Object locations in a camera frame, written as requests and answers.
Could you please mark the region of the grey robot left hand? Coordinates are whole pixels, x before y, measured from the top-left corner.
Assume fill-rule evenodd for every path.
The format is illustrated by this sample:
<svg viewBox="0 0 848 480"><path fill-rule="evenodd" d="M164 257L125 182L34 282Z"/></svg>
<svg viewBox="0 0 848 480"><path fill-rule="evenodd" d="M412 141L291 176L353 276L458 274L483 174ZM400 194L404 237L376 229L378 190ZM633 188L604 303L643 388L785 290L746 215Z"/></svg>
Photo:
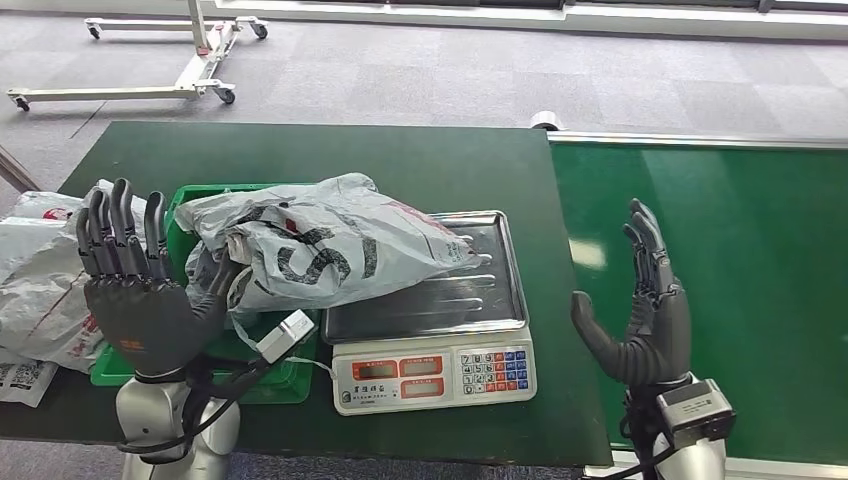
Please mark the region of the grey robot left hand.
<svg viewBox="0 0 848 480"><path fill-rule="evenodd" d="M175 280L165 229L166 199L152 192L141 227L132 185L97 187L75 214L84 297L105 340L142 378L184 369L224 329L228 294L245 265L222 257L206 292L189 298Z"/></svg>

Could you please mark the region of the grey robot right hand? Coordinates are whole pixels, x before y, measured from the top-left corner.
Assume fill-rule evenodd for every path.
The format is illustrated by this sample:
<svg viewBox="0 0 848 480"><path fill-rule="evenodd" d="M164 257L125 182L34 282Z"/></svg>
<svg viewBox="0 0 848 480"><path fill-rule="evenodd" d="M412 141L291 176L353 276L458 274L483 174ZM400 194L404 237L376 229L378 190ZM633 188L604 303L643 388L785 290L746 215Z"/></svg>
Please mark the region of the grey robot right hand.
<svg viewBox="0 0 848 480"><path fill-rule="evenodd" d="M631 242L634 290L626 338L614 339L597 322L591 297L571 294L570 318L601 370L629 387L674 382L691 366L691 314L674 274L659 222L641 200L629 203L622 231Z"/></svg>

